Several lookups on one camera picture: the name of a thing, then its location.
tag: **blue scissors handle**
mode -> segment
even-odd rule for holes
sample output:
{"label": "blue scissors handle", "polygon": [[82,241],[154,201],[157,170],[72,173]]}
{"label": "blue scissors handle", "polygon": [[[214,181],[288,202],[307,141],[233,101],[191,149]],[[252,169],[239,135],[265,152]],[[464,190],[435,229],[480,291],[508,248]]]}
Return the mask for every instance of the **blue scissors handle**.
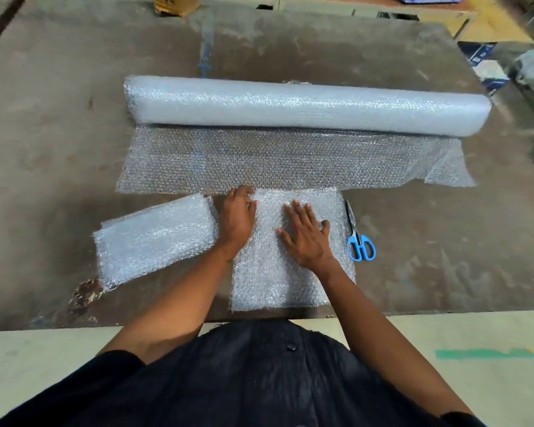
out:
{"label": "blue scissors handle", "polygon": [[376,258],[376,248],[366,235],[352,234],[348,238],[347,247],[348,255],[354,262],[372,261]]}

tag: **cut bubble wrap piece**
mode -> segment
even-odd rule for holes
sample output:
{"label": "cut bubble wrap piece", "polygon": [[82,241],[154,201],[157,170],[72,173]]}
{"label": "cut bubble wrap piece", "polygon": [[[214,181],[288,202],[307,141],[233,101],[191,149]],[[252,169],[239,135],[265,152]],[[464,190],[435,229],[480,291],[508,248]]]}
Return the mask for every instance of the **cut bubble wrap piece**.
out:
{"label": "cut bubble wrap piece", "polygon": [[221,193],[396,187],[412,179],[473,186],[461,141],[318,130],[138,126],[117,191]]}
{"label": "cut bubble wrap piece", "polygon": [[319,222],[330,222],[330,248],[346,274],[355,280],[354,263],[346,250],[350,228],[339,191],[258,189],[253,199],[258,201],[255,229],[234,261],[232,310],[328,304],[320,281],[291,258],[276,233],[277,228],[284,227],[292,234],[283,204],[290,204],[293,199],[302,205],[311,204]]}
{"label": "cut bubble wrap piece", "polygon": [[482,94],[129,76],[137,123],[332,128],[470,136],[489,116]]}
{"label": "cut bubble wrap piece", "polygon": [[102,223],[93,234],[105,290],[209,249],[217,237],[211,199],[186,196]]}

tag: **scissors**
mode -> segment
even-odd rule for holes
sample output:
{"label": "scissors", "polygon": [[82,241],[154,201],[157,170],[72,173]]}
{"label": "scissors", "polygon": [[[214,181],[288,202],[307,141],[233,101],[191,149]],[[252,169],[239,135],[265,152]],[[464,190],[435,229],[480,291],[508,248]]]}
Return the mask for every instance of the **scissors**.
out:
{"label": "scissors", "polygon": [[346,201],[346,209],[348,211],[348,220],[350,227],[352,228],[352,235],[349,236],[346,242],[346,248],[348,249],[348,255],[354,262],[360,262],[361,260],[372,261],[376,258],[376,248],[366,235],[362,235],[358,228],[356,228],[356,219],[354,213],[350,207],[350,202]]}

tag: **black shirt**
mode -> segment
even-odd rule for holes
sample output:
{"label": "black shirt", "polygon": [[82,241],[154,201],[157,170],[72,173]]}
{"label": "black shirt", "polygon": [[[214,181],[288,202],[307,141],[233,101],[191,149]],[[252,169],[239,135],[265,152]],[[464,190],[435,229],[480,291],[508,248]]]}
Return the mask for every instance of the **black shirt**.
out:
{"label": "black shirt", "polygon": [[429,414],[341,343],[288,321],[222,325],[148,366],[103,353],[0,419],[19,425],[483,426]]}

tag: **person's left hand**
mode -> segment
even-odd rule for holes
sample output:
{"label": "person's left hand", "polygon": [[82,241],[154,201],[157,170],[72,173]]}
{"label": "person's left hand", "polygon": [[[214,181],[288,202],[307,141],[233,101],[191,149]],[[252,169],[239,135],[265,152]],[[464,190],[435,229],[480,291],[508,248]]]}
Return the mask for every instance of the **person's left hand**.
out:
{"label": "person's left hand", "polygon": [[225,197],[216,245],[226,251],[229,259],[235,258],[251,236],[257,210],[257,201],[249,197],[253,192],[253,187],[239,186],[231,189]]}

